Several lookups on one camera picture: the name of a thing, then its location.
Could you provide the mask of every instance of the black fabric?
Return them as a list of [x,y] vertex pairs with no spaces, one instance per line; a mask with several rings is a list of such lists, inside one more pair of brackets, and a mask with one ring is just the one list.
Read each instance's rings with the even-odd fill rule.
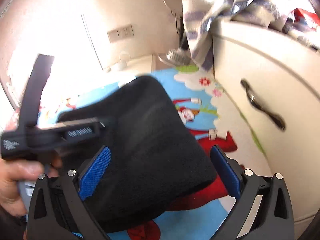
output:
[[59,122],[106,116],[117,120],[113,132],[69,151],[63,169],[78,169],[102,145],[110,147],[111,162],[85,200],[107,233],[156,218],[175,198],[216,178],[210,159],[156,79],[139,77],[98,103],[63,113]]
[[0,205],[0,240],[22,240],[26,225],[25,217],[14,217]]

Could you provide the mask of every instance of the black handle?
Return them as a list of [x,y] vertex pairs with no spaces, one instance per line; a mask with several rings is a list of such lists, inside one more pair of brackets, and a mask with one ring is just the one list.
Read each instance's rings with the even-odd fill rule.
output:
[[264,106],[262,106],[257,97],[253,94],[253,90],[250,88],[250,85],[245,79],[241,79],[240,83],[246,90],[247,98],[250,104],[259,111],[267,114],[281,131],[285,131],[285,122],[283,118],[278,114],[268,111]]

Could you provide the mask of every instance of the wall outlet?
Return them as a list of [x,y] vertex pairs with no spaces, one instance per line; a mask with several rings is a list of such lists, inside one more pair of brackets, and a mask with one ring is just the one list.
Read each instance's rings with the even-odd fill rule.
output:
[[133,34],[132,25],[130,24],[115,30],[111,30],[108,32],[108,37],[109,37],[110,43],[127,39],[127,38],[133,38],[134,34]]

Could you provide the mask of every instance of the silver screw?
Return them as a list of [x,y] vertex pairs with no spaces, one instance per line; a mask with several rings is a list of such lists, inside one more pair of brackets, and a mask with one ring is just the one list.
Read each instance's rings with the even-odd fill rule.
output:
[[38,176],[38,179],[44,179],[45,178],[45,174],[44,173],[41,173],[39,176]]
[[68,171],[68,176],[74,176],[76,174],[76,170],[70,170]]
[[249,170],[249,169],[246,169],[244,171],[244,174],[247,175],[247,176],[252,176],[253,175],[253,171],[252,170]]
[[283,179],[283,176],[282,176],[281,173],[277,173],[277,174],[276,174],[276,177],[277,177],[277,179]]

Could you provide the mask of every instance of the cartoon mat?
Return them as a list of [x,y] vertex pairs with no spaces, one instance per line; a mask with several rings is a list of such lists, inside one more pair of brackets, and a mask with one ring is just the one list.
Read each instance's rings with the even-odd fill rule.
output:
[[[263,148],[245,118],[212,76],[196,66],[181,66],[151,74],[159,80],[175,104],[182,122],[208,154],[219,145],[229,158],[258,175],[271,176]],[[118,83],[69,98],[56,107],[40,109],[39,126],[57,121],[63,111],[97,102],[118,89]],[[14,125],[16,114],[8,126]],[[108,234],[112,240],[209,240],[230,212],[235,199],[227,196],[220,180],[190,196],[177,199],[156,219],[126,231]],[[252,212],[239,235],[247,233],[259,207]]]

